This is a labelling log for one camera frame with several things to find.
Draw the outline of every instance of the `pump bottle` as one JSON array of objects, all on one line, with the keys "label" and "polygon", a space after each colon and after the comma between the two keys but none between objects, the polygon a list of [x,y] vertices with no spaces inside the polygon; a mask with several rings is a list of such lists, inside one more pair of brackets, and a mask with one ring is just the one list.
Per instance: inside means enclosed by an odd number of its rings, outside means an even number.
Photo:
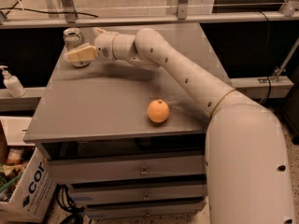
[{"label": "pump bottle", "polygon": [[5,70],[6,68],[7,66],[0,65],[0,69],[3,70],[2,75],[4,77],[4,85],[7,87],[13,97],[23,96],[26,93],[25,88],[17,77],[12,76],[7,70]]}]

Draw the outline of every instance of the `desk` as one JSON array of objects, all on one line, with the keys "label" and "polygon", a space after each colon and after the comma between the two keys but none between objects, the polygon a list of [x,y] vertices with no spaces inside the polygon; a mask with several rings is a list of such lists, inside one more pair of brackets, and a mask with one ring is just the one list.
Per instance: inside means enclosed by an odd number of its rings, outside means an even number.
[{"label": "desk", "polygon": [[[134,34],[141,28],[106,29]],[[199,24],[151,28],[230,82]],[[82,32],[93,43],[92,29]],[[162,67],[147,71],[98,59],[77,69],[64,52],[24,137],[43,152],[55,181],[71,188],[90,218],[200,210],[207,196],[204,112]],[[157,98],[170,105],[162,124],[147,117]]]}]

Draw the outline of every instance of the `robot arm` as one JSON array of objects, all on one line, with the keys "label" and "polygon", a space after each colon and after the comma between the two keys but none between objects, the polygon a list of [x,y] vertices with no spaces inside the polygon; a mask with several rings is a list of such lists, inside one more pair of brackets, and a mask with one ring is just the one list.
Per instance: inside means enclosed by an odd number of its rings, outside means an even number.
[{"label": "robot arm", "polygon": [[211,224],[295,223],[285,139],[268,109],[177,52],[152,29],[136,35],[95,31],[94,58],[163,67],[211,117],[206,131]]}]

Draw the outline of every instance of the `table surface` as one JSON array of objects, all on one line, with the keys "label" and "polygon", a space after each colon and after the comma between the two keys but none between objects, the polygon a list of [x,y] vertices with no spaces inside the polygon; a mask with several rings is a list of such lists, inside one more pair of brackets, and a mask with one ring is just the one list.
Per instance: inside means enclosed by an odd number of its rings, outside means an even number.
[{"label": "table surface", "polygon": [[[105,28],[135,34],[144,26]],[[230,83],[199,24],[147,26],[156,29],[179,52]],[[93,43],[91,28],[83,28]],[[100,58],[84,68],[57,62],[28,130],[26,143],[205,133],[209,117],[162,68],[148,71],[124,61]],[[162,98],[170,106],[167,121],[151,122],[147,108]]]}]

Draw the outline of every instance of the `orange fruit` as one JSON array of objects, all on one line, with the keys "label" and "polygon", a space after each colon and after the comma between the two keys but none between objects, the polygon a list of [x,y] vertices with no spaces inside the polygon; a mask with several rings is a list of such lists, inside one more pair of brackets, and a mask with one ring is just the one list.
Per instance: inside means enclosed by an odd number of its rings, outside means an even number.
[{"label": "orange fruit", "polygon": [[150,102],[148,107],[149,119],[155,123],[161,123],[167,120],[169,116],[169,107],[167,102],[162,99]]}]

